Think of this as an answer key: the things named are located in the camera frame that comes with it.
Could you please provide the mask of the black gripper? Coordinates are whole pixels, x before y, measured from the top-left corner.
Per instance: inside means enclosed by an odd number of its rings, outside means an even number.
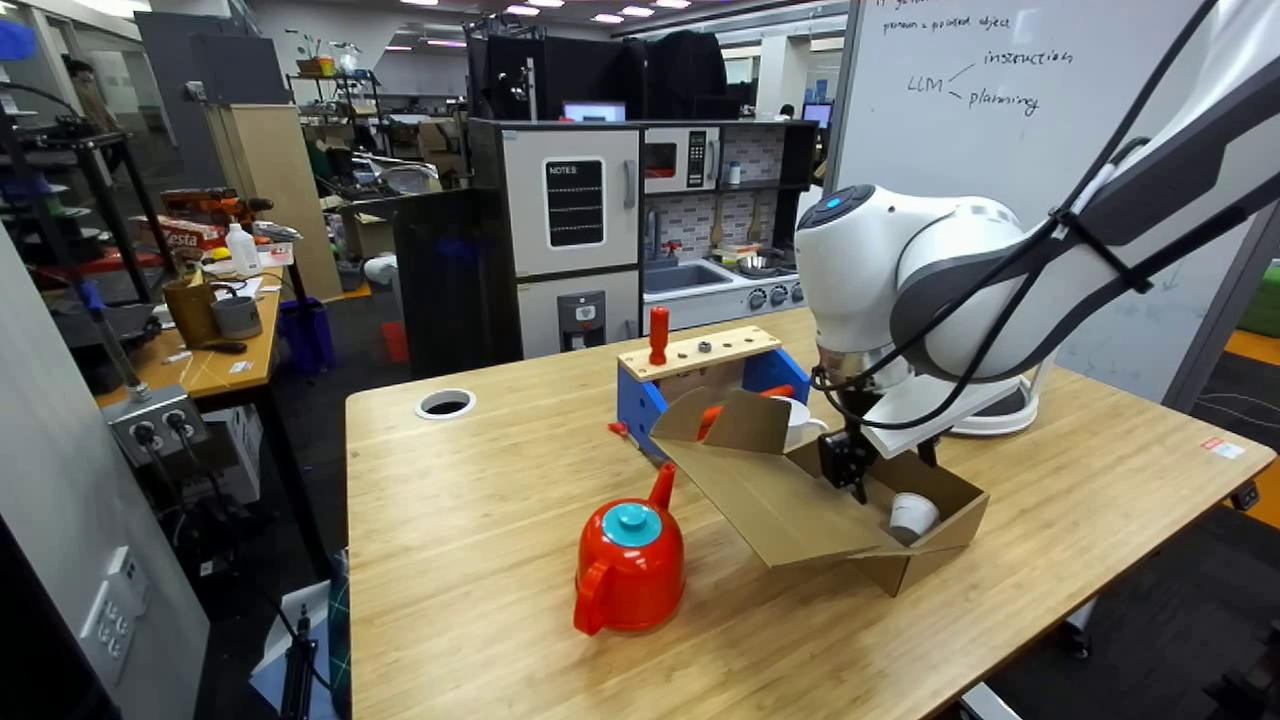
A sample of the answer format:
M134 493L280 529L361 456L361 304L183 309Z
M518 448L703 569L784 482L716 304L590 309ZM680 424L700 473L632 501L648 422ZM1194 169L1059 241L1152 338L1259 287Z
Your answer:
M860 429L873 405L874 405L874 393L836 393L832 408L840 413L840 424L818 436L824 482L840 493L852 493L857 501L868 498L868 467L880 459L880 451Z

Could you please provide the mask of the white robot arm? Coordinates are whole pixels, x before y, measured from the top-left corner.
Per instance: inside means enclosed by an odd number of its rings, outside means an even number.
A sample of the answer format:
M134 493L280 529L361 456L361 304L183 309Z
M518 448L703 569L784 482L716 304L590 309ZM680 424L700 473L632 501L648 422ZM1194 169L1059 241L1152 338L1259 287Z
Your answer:
M805 210L813 388L840 413L816 439L829 484L860 493L874 466L931 448L1100 309L1277 203L1277 0L1198 0L1146 81L1176 73L1191 75L1180 109L1165 125L1128 109L1040 220L884 184Z

